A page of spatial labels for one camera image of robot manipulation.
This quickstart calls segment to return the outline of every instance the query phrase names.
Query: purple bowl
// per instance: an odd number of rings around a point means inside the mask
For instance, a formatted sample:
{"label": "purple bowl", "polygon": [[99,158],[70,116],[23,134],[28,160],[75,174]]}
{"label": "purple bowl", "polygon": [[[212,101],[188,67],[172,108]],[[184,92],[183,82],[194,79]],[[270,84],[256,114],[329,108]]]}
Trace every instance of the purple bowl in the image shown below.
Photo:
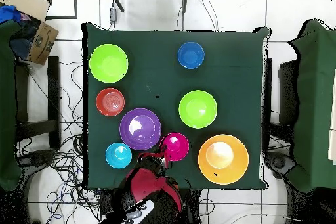
{"label": "purple bowl", "polygon": [[121,119],[119,132],[123,142],[133,150],[148,150],[161,137],[161,123],[152,111],[136,108]]}

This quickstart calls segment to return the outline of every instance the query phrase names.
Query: orange bowl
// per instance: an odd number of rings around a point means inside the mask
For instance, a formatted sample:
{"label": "orange bowl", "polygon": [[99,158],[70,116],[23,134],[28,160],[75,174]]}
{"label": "orange bowl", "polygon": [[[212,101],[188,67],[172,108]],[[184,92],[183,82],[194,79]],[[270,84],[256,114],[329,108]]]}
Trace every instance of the orange bowl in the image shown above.
{"label": "orange bowl", "polygon": [[234,136],[220,134],[206,140],[199,150],[198,166],[210,182],[229,185],[245,174],[249,154]]}

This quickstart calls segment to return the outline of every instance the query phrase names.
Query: red bowl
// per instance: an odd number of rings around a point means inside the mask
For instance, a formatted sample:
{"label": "red bowl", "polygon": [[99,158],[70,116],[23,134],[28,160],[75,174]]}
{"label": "red bowl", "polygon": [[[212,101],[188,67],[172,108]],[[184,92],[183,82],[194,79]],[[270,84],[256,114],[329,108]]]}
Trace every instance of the red bowl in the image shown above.
{"label": "red bowl", "polygon": [[119,90],[106,88],[97,95],[96,106],[103,115],[113,117],[123,110],[125,99]]}

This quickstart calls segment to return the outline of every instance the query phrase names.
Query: magenta bowl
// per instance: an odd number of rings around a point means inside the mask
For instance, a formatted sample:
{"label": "magenta bowl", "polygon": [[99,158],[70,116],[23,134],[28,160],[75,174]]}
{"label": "magenta bowl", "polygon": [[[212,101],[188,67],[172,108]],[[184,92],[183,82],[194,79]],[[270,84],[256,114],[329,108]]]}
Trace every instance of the magenta bowl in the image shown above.
{"label": "magenta bowl", "polygon": [[167,146],[165,151],[166,157],[172,162],[178,162],[186,157],[189,152],[189,141],[181,133],[173,132],[167,134],[162,138],[160,142],[160,147],[163,149]]}

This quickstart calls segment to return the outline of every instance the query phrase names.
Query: blue cloth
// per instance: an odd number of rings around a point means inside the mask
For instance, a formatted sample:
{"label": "blue cloth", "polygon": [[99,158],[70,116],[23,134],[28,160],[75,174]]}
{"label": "blue cloth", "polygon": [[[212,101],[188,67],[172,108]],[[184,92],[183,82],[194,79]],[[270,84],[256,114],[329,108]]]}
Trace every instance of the blue cloth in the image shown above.
{"label": "blue cloth", "polygon": [[19,22],[21,14],[15,9],[15,6],[2,6],[0,7],[0,23],[8,20]]}

